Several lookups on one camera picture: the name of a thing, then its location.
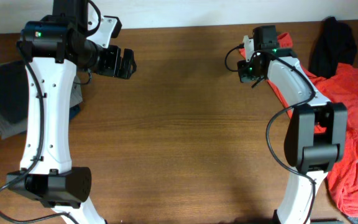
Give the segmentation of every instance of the fabric pile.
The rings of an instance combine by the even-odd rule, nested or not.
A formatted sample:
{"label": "fabric pile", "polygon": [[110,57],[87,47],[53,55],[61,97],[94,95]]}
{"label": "fabric pile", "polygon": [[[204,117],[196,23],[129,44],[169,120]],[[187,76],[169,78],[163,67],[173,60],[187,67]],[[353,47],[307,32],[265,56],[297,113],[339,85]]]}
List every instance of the fabric pile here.
{"label": "fabric pile", "polygon": [[[83,101],[81,87],[73,84],[70,95],[70,119],[79,112]],[[6,139],[27,130],[29,87],[23,61],[0,65],[0,136]]]}
{"label": "fabric pile", "polygon": [[[278,41],[281,47],[293,45],[289,33],[279,35]],[[331,198],[353,224],[358,224],[358,68],[352,66],[356,52],[351,28],[331,17],[324,22],[311,59],[310,71],[315,74],[303,68],[323,95],[334,103],[344,103],[348,110],[344,157],[334,165],[327,180]],[[280,90],[268,83],[287,107]]]}

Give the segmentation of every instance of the wooden table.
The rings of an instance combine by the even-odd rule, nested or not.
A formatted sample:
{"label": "wooden table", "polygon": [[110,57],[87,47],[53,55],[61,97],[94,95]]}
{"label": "wooden table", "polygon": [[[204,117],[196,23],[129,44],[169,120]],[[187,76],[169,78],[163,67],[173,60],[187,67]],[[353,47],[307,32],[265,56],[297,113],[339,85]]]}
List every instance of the wooden table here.
{"label": "wooden table", "polygon": [[[358,46],[358,21],[348,23]],[[276,25],[291,34],[307,68],[320,23]],[[69,130],[73,166],[92,170],[91,198],[109,223],[218,223],[272,216],[288,172],[271,157],[265,127],[282,106],[266,83],[252,90],[223,64],[227,51],[257,26],[122,30],[111,41],[135,51],[138,71],[130,80],[95,75],[83,87],[82,111]],[[0,63],[19,59],[18,37],[0,35]],[[233,54],[229,64],[234,67],[240,59]],[[278,118],[271,133],[282,159],[288,121]],[[19,168],[24,144],[25,135],[0,138],[0,185],[6,173]],[[51,213],[12,192],[0,195],[0,208],[19,219]],[[325,184],[312,217],[344,220]]]}

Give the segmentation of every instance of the black cloth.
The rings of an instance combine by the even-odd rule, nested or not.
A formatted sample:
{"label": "black cloth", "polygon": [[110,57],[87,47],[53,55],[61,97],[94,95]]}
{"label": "black cloth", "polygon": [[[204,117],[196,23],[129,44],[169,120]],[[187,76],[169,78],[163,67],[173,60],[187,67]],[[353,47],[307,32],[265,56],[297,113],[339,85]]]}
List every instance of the black cloth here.
{"label": "black cloth", "polygon": [[338,22],[335,17],[327,18],[311,56],[309,71],[319,77],[331,78],[339,62],[353,65],[356,53],[357,46],[349,25]]}
{"label": "black cloth", "polygon": [[29,86],[24,62],[0,65],[0,115],[12,124],[27,118]]}

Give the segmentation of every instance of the red cloth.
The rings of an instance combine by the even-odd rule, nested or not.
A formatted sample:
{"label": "red cloth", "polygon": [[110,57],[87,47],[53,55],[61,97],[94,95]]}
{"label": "red cloth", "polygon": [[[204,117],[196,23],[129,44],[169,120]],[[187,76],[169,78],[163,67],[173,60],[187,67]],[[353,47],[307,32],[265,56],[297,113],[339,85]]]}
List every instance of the red cloth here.
{"label": "red cloth", "polygon": [[[288,33],[278,36],[281,47],[292,47]],[[328,174],[328,187],[338,209],[350,217],[358,217],[358,68],[339,63],[336,75],[326,79],[302,68],[316,88],[332,102],[342,102],[348,110],[345,153]],[[268,82],[284,106],[288,106],[278,88]]]}

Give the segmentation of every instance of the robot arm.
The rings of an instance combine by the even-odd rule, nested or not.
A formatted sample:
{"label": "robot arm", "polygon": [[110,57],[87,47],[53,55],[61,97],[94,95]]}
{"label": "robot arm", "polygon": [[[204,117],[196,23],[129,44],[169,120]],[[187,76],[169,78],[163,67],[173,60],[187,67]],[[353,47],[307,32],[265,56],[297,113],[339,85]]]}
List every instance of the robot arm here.
{"label": "robot arm", "polygon": [[67,223],[107,223],[89,197],[90,169],[71,166],[68,115],[77,70],[124,79],[136,71],[133,51],[121,58],[109,44],[120,29],[117,17],[102,16],[90,0],[54,0],[52,15],[28,22],[18,42],[29,81],[27,139],[20,170],[5,186],[64,214]]}
{"label": "robot arm", "polygon": [[[296,172],[290,173],[284,199],[273,221],[310,223],[310,209],[317,189],[334,163],[343,157],[346,107],[342,103],[331,103],[317,90],[301,69],[292,49],[280,48],[275,26],[254,29],[253,38],[244,37],[244,48],[246,59],[237,64],[241,82],[270,80],[288,105],[307,101],[293,107],[284,150],[290,168]],[[312,91],[315,96],[308,100]],[[315,134],[317,124],[326,128],[326,132]],[[314,180],[315,189],[309,179],[299,174]]]}

